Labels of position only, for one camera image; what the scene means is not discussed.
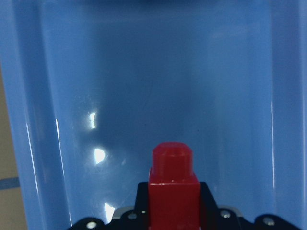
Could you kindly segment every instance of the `screw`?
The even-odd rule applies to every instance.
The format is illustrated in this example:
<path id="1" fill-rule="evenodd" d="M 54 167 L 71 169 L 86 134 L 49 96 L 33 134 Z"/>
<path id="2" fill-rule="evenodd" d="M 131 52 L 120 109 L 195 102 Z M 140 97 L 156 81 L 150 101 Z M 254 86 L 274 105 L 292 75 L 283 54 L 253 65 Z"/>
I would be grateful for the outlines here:
<path id="1" fill-rule="evenodd" d="M 221 216 L 224 217 L 224 218 L 230 218 L 231 214 L 227 210 L 222 210 L 221 211 Z"/>
<path id="2" fill-rule="evenodd" d="M 265 223 L 268 226 L 274 226 L 275 225 L 274 220 L 270 217 L 263 218 L 263 223 Z"/>
<path id="3" fill-rule="evenodd" d="M 94 221 L 88 222 L 88 223 L 86 224 L 86 227 L 87 227 L 88 229 L 93 229 L 93 228 L 95 228 L 96 226 L 97 226 L 97 223 L 94 222 Z"/>
<path id="4" fill-rule="evenodd" d="M 135 213 L 130 213 L 128 219 L 136 219 L 138 216 Z"/>

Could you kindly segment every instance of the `red object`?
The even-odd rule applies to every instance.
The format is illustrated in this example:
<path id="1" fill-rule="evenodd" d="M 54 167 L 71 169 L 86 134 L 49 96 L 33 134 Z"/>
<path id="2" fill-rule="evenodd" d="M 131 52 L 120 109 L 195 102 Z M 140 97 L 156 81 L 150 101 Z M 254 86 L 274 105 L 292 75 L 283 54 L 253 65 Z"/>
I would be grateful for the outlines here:
<path id="1" fill-rule="evenodd" d="M 200 183 L 187 145 L 166 142 L 153 150 L 148 186 L 151 230 L 199 230 Z"/>

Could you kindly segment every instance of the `blue plastic bin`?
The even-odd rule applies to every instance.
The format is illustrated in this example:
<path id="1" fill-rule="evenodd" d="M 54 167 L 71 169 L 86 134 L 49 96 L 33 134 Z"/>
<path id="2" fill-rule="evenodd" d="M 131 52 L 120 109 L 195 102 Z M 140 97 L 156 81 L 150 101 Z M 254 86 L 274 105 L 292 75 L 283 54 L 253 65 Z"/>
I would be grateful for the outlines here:
<path id="1" fill-rule="evenodd" d="M 30 230 L 110 221 L 164 141 L 307 229 L 306 0 L 2 0 L 0 58 Z"/>

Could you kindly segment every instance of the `dark line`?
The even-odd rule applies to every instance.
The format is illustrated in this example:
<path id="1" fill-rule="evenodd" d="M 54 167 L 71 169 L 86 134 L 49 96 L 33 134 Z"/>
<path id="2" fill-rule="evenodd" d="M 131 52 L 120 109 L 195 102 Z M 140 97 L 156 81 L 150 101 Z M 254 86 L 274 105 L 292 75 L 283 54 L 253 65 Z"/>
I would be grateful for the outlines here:
<path id="1" fill-rule="evenodd" d="M 12 177 L 12 178 L 5 178 L 0 180 L 0 190 L 3 189 L 10 189 L 10 188 L 19 188 L 19 178 Z"/>

